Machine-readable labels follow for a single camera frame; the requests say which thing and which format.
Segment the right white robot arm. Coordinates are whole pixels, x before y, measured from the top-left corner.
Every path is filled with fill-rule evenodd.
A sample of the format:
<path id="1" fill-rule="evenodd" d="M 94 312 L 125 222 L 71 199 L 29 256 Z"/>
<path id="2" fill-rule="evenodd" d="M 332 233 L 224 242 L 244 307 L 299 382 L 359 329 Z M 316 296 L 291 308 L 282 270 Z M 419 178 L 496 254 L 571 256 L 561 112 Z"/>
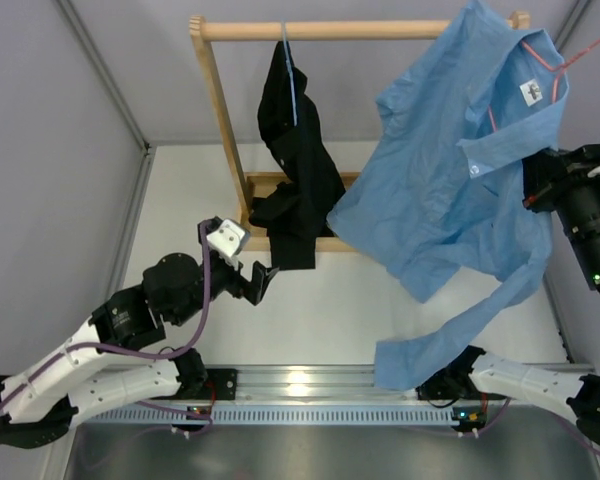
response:
<path id="1" fill-rule="evenodd" d="M 591 293 L 600 295 L 600 144 L 574 150 L 543 150 L 523 161 L 523 205 L 535 213 L 559 219 L 575 256 L 569 272 L 580 272 Z M 600 315 L 587 299 L 574 299 L 575 283 L 550 280 L 550 290 L 566 287 L 557 296 L 563 318 Z M 450 407 L 458 400 L 515 399 L 547 411 L 574 426 L 600 447 L 600 374 L 546 370 L 507 360 L 476 346 L 467 347 L 416 390 L 433 407 Z"/>

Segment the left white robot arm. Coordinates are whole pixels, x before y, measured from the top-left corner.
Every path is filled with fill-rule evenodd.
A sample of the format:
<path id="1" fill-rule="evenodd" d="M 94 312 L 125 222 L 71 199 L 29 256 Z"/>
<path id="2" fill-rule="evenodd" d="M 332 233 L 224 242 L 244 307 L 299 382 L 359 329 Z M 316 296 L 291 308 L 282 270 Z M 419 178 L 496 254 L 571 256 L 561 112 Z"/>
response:
<path id="1" fill-rule="evenodd" d="M 38 448 L 118 407 L 203 397 L 208 373 L 191 342 L 163 353 L 148 347 L 165 339 L 168 324 L 205 320 L 222 293 L 258 304 L 277 272 L 256 262 L 246 279 L 218 253 L 203 263 L 184 253 L 163 257 L 38 364 L 0 375 L 0 445 Z"/>

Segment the pink wire hanger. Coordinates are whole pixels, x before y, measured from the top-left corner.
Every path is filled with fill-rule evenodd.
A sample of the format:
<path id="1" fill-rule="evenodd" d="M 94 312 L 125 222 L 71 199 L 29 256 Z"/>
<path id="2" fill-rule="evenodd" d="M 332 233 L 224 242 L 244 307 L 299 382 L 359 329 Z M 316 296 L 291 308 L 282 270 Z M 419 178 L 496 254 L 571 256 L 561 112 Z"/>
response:
<path id="1" fill-rule="evenodd" d="M 532 30 L 522 36 L 496 76 L 487 107 L 493 131 L 518 128 L 525 136 L 531 129 L 543 136 L 545 144 L 557 141 L 569 81 L 567 70 L 600 45 L 600 38 L 564 58 L 544 30 Z"/>

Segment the light blue shirt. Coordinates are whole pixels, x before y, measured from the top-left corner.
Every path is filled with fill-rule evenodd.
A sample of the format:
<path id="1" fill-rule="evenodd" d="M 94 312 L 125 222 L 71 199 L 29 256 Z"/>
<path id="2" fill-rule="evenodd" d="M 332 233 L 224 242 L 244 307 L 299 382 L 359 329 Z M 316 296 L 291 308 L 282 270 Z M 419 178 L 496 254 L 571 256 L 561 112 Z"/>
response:
<path id="1" fill-rule="evenodd" d="M 432 333 L 378 342 L 376 386 L 408 390 L 454 360 L 502 310 L 533 295 L 552 252 L 547 213 L 522 200 L 526 157 L 553 149 L 531 129 L 493 131 L 487 107 L 519 39 L 481 1 L 468 3 L 377 98 L 379 143 L 328 214 L 346 244 L 383 265 L 417 301 L 461 268 L 495 277 L 486 298 Z"/>

